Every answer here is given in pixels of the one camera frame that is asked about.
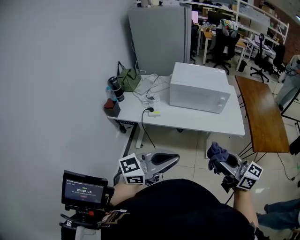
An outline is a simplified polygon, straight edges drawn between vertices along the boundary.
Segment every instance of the microwave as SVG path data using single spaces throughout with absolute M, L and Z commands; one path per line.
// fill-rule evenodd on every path
M 170 105 L 221 113 L 230 97 L 224 70 L 176 62 L 170 82 Z

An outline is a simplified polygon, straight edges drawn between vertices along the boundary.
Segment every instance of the office chair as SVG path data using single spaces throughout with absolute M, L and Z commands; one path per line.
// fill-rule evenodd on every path
M 214 68 L 221 66 L 229 75 L 229 70 L 225 65 L 231 68 L 231 64 L 226 62 L 234 57 L 234 48 L 240 38 L 240 34 L 237 33 L 236 37 L 225 36 L 221 29 L 216 30 L 216 45 L 213 49 L 213 59 L 207 59 L 206 62 L 215 62 Z M 227 53 L 224 53 L 224 49 L 227 46 Z
M 276 53 L 276 57 L 273 60 L 273 65 L 276 67 L 276 70 L 273 70 L 273 73 L 280 77 L 285 70 L 285 67 L 282 65 L 283 57 L 285 55 L 285 46 L 283 44 L 275 46 L 274 51 Z
M 196 56 L 197 52 L 197 36 L 198 36 L 198 30 L 199 26 L 194 24 L 194 21 L 192 20 L 192 29 L 191 29 L 191 50 L 190 50 L 190 56 L 189 59 L 193 61 L 194 64 L 196 64 L 196 60 L 193 58 Z
M 250 76 L 252 75 L 259 75 L 262 79 L 262 82 L 264 83 L 263 78 L 267 79 L 267 82 L 269 82 L 269 79 L 265 76 L 265 74 L 263 74 L 263 69 L 264 71 L 268 70 L 269 72 L 272 72 L 273 70 L 273 66 L 271 63 L 269 63 L 268 58 L 262 58 L 262 53 L 263 53 L 263 40 L 264 40 L 264 35 L 260 34 L 259 35 L 259 40 L 260 40 L 260 44 L 259 44 L 259 51 L 258 54 L 255 56 L 254 58 L 254 63 L 260 67 L 259 69 L 256 69 L 255 67 L 251 67 L 251 70 L 254 70 L 255 72 L 250 73 Z

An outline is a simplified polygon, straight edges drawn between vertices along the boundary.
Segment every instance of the wooden table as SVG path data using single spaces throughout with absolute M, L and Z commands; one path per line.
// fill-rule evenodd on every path
M 202 62 L 203 65 L 205 65 L 205 63 L 206 63 L 207 47 L 208 47 L 208 40 L 211 40 L 212 36 L 214 36 L 214 35 L 212 34 L 211 31 L 206 32 L 206 31 L 203 31 L 202 29 L 201 29 L 201 31 L 199 31 L 197 55 L 199 55 L 199 48 L 200 48 L 200 45 L 202 45 L 202 43 L 200 44 L 200 42 L 201 42 L 201 32 L 203 32 L 203 34 L 205 35 L 205 47 L 204 47 L 204 55 L 203 55 L 203 62 Z M 239 59 L 238 65 L 236 67 L 236 70 L 238 71 L 239 68 L 240 68 L 240 63 L 242 62 L 242 59 L 243 59 L 244 54 L 245 54 L 246 45 L 244 44 L 243 41 L 239 40 L 237 42 L 236 46 L 242 48 L 242 53 L 240 55 L 240 59 Z
M 241 76 L 235 79 L 249 121 L 253 152 L 289 152 L 285 126 L 268 85 Z

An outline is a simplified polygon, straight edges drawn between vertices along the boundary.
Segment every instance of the desk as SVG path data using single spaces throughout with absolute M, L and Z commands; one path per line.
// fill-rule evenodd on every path
M 247 46 L 246 46 L 246 49 L 248 48 L 250 50 L 250 54 L 249 54 L 249 57 L 248 57 L 248 61 L 250 60 L 250 57 L 252 55 L 252 51 L 253 51 L 253 48 L 257 48 L 259 49 L 259 45 L 257 45 L 257 43 L 250 39 L 250 38 L 247 38 L 248 42 L 247 42 Z M 267 53 L 271 54 L 271 55 L 274 55 L 276 56 L 276 53 L 270 49 L 267 45 L 263 45 L 265 48 L 262 48 L 263 51 L 266 51 Z
M 161 81 L 170 81 L 168 77 L 161 76 Z M 230 86 L 231 95 L 227 104 L 220 114 L 204 112 L 194 109 L 170 106 L 170 90 L 166 89 L 156 94 L 160 97 L 161 116 L 149 117 L 148 112 L 144 113 L 143 124 L 146 126 L 157 125 L 171 128 L 190 129 L 194 131 L 207 132 L 207 141 L 205 146 L 209 147 L 210 133 L 224 133 L 229 135 L 245 135 L 243 118 L 240 112 L 238 98 L 233 86 Z M 142 112 L 145 109 L 142 103 L 133 95 L 132 92 L 124 92 L 125 99 L 119 103 L 121 112 L 118 117 L 108 117 L 109 119 L 124 120 L 138 123 L 140 134 L 136 142 L 136 148 L 141 147 L 144 130 L 142 128 Z
M 199 48 L 200 48 L 200 45 L 202 45 L 202 40 L 201 40 L 201 32 L 203 32 L 203 34 L 205 35 L 205 47 L 204 47 L 204 55 L 203 55 L 203 65 L 206 64 L 206 54 L 207 54 L 207 46 L 208 46 L 208 40 L 211 40 L 212 39 L 212 32 L 206 32 L 206 31 L 203 31 L 202 29 L 199 31 L 199 38 L 198 38 L 198 49 L 197 49 L 197 54 L 199 55 Z M 236 71 L 239 70 L 240 68 L 240 63 L 242 62 L 242 59 L 244 57 L 244 54 L 245 54 L 245 49 L 246 49 L 246 45 L 244 44 L 243 41 L 239 40 L 236 44 L 237 47 L 241 47 L 242 48 L 242 53 L 240 54 L 240 59 L 239 59 L 239 62 L 238 62 L 238 65 L 236 67 Z
M 249 121 L 253 152 L 289 152 L 285 126 L 268 85 L 241 76 L 235 78 Z

